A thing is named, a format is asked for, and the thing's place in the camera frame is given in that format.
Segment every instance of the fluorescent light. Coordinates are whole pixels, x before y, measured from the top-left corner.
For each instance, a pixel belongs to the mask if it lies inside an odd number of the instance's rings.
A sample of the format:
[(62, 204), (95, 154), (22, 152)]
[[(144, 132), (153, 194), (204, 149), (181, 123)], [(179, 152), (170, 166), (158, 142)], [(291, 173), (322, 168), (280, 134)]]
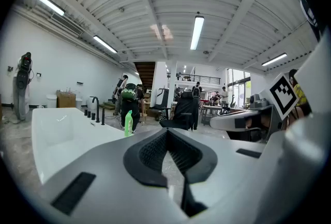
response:
[(278, 61), (278, 60), (280, 60), (280, 59), (282, 59), (282, 58), (284, 58), (286, 56), (287, 56), (287, 54), (286, 53), (283, 53), (283, 54), (281, 54), (279, 56), (276, 56), (273, 59), (270, 59), (269, 61), (263, 63), (262, 66), (267, 66), (267, 65), (269, 65), (269, 64), (271, 64), (271, 63), (273, 63), (275, 61)]
[(191, 42), (191, 49), (193, 50), (197, 49), (204, 20), (205, 18), (203, 16), (195, 17), (194, 30), (193, 30), (193, 36)]
[(113, 49), (110, 45), (108, 45), (105, 41), (103, 41), (100, 37), (94, 36), (95, 40), (97, 40), (100, 44), (102, 44), (104, 47), (108, 48), (111, 52), (117, 53), (115, 49)]
[(51, 0), (40, 0), (42, 3), (46, 4), (48, 7), (56, 11), (61, 16), (64, 15), (64, 10), (62, 10), (59, 6), (57, 6), (54, 2)]

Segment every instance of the black chair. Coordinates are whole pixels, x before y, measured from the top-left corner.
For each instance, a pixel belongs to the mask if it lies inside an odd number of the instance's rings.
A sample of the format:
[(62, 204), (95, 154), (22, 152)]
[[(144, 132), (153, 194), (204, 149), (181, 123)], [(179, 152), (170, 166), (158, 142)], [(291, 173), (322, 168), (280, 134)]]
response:
[(174, 118), (169, 120), (168, 110), (170, 108), (164, 108), (166, 111), (166, 120), (160, 121), (162, 127), (181, 128), (188, 130), (193, 129), (193, 114), (198, 106), (193, 101), (192, 92), (183, 92), (180, 99), (177, 102), (175, 108)]

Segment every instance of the concrete floor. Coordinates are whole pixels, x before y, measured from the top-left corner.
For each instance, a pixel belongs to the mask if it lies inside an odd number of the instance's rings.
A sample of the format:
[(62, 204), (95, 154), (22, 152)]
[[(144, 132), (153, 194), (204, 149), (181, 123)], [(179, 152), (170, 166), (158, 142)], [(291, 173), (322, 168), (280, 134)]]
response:
[[(3, 116), (14, 120), (15, 116), (11, 108), (3, 107)], [(113, 117), (113, 111), (106, 110), (105, 123), (109, 126), (121, 129), (117, 117)], [(35, 167), (31, 141), (31, 121), (32, 109), (30, 109), (26, 120), (18, 124), (0, 124), (0, 152), (3, 159), (11, 171), (12, 176), (24, 188), (37, 193), (41, 183)], [(144, 123), (137, 125), (137, 133), (160, 128), (160, 124), (152, 117), (146, 117)], [(225, 131), (216, 130), (209, 125), (203, 126), (199, 119), (198, 129), (194, 133), (205, 134), (217, 138), (227, 135)], [(164, 158), (162, 172), (167, 177), (169, 183), (169, 194), (176, 203), (180, 205), (183, 193), (184, 177), (179, 172), (177, 166), (169, 153)]]

